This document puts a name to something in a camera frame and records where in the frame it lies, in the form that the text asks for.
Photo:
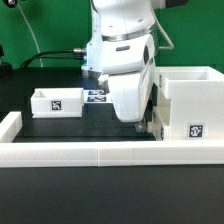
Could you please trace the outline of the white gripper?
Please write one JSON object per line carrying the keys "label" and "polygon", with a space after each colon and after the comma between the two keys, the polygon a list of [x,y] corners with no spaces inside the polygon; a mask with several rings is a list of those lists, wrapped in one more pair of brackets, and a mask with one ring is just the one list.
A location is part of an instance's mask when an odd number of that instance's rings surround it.
{"label": "white gripper", "polygon": [[137,122],[135,130],[145,132],[143,119],[152,90],[155,46],[150,34],[131,40],[103,43],[101,67],[118,119]]}

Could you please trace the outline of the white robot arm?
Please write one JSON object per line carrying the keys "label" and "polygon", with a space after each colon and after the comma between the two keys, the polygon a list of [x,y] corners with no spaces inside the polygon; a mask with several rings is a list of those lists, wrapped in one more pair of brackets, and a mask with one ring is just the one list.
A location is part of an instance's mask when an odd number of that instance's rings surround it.
{"label": "white robot arm", "polygon": [[83,74],[107,85],[117,118],[147,129],[145,111],[154,83],[155,55],[164,29],[154,0],[91,0],[92,37]]}

